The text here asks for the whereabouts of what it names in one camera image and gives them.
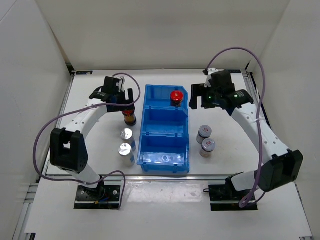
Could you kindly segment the white lid jar front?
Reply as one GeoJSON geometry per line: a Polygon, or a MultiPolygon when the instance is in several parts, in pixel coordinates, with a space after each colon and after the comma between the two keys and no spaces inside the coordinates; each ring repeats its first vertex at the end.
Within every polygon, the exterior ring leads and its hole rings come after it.
{"type": "Polygon", "coordinates": [[[199,154],[204,158],[210,158],[215,148],[216,148],[215,141],[212,138],[206,138],[201,143],[199,154]]]}

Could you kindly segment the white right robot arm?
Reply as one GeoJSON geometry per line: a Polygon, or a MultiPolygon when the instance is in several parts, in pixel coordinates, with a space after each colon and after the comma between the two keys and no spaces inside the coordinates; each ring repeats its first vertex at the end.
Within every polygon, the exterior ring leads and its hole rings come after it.
{"type": "Polygon", "coordinates": [[[245,90],[236,90],[231,73],[227,70],[207,76],[206,82],[191,86],[189,107],[221,108],[236,121],[247,134],[259,153],[255,171],[237,173],[228,177],[224,193],[230,200],[238,199],[243,191],[260,189],[266,193],[295,182],[301,169],[303,155],[291,150],[258,116],[258,105],[245,90]]]}

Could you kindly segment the white lid jar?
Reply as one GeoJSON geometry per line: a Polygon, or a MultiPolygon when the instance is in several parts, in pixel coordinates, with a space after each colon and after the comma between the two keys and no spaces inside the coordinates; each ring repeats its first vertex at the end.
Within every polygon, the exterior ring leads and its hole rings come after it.
{"type": "Polygon", "coordinates": [[[215,141],[212,138],[206,138],[201,143],[199,154],[204,158],[210,158],[215,148],[216,148],[215,141]]]}
{"type": "Polygon", "coordinates": [[[207,138],[210,138],[212,134],[212,129],[210,126],[208,125],[202,125],[200,126],[199,130],[198,130],[198,134],[197,134],[197,137],[196,137],[196,141],[199,143],[199,144],[202,144],[202,142],[207,139],[207,138]]]}

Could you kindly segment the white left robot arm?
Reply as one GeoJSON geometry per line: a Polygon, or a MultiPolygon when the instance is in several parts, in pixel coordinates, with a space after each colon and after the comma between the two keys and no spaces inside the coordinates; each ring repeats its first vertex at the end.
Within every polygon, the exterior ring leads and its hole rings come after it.
{"type": "Polygon", "coordinates": [[[101,176],[88,164],[86,137],[96,123],[107,113],[133,111],[133,90],[124,89],[125,78],[106,76],[103,86],[88,97],[88,101],[76,117],[63,128],[55,128],[50,134],[50,164],[71,174],[93,200],[100,200],[105,188],[101,176]]]}

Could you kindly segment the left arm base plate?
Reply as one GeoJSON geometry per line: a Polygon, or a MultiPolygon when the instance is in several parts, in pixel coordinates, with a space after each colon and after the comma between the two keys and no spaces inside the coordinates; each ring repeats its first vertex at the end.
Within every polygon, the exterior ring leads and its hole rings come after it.
{"type": "Polygon", "coordinates": [[[96,188],[78,185],[74,206],[76,210],[118,210],[122,186],[100,182],[96,188]]]}

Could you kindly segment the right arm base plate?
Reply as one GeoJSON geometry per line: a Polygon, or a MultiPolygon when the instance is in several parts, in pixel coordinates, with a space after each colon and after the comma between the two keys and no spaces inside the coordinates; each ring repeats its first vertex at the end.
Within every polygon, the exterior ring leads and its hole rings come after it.
{"type": "Polygon", "coordinates": [[[209,185],[203,189],[203,192],[209,194],[210,210],[212,212],[236,212],[236,211],[257,211],[256,198],[253,195],[248,205],[244,208],[239,207],[239,202],[250,193],[250,190],[237,191],[235,193],[227,193],[224,184],[209,185]]]}

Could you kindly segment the red lid jar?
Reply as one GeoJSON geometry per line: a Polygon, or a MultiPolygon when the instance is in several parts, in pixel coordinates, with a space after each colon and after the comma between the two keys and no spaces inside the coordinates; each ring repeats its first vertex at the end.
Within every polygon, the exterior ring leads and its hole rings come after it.
{"type": "Polygon", "coordinates": [[[170,93],[170,106],[180,107],[184,98],[184,94],[180,90],[174,90],[170,93]]]}
{"type": "Polygon", "coordinates": [[[135,110],[125,110],[122,111],[124,122],[128,126],[134,126],[137,123],[137,118],[135,115],[135,110]]]}

